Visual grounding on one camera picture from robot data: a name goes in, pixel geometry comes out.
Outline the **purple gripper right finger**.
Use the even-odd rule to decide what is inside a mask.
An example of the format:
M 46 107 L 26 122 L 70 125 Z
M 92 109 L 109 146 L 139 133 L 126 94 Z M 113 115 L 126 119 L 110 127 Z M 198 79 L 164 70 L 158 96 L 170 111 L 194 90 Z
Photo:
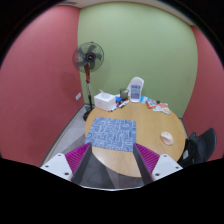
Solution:
M 159 155 L 137 143 L 133 144 L 133 154 L 145 185 L 182 169 L 168 154 Z

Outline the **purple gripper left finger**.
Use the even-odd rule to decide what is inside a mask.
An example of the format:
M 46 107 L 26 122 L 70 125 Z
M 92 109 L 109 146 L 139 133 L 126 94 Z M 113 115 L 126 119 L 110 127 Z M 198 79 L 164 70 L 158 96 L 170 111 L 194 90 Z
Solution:
M 57 153 L 41 169 L 79 185 L 91 154 L 92 145 L 87 143 L 66 154 Z

